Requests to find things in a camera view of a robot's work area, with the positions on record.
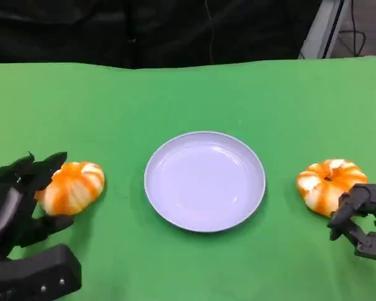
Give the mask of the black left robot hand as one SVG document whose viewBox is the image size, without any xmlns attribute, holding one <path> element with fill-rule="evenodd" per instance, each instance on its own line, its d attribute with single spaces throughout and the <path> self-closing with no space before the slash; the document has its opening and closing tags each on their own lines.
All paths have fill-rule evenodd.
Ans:
<svg viewBox="0 0 376 301">
<path fill-rule="evenodd" d="M 33 218 L 38 203 L 35 193 L 47 188 L 52 176 L 65 163 L 66 152 L 57 152 L 42 161 L 28 154 L 0 167 L 0 256 L 7 257 L 14 247 L 25 247 L 47 239 L 70 227 L 71 216 Z"/>
</svg>

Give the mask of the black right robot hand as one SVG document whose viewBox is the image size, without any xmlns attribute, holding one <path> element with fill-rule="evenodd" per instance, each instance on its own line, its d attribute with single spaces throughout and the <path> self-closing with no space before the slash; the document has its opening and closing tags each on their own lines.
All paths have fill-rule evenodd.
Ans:
<svg viewBox="0 0 376 301">
<path fill-rule="evenodd" d="M 354 255 L 376 260 L 376 232 L 365 233 L 352 218 L 354 216 L 375 217 L 376 227 L 376 184 L 355 184 L 338 199 L 338 209 L 330 215 L 327 227 L 330 240 L 344 236 L 354 246 Z"/>
</svg>

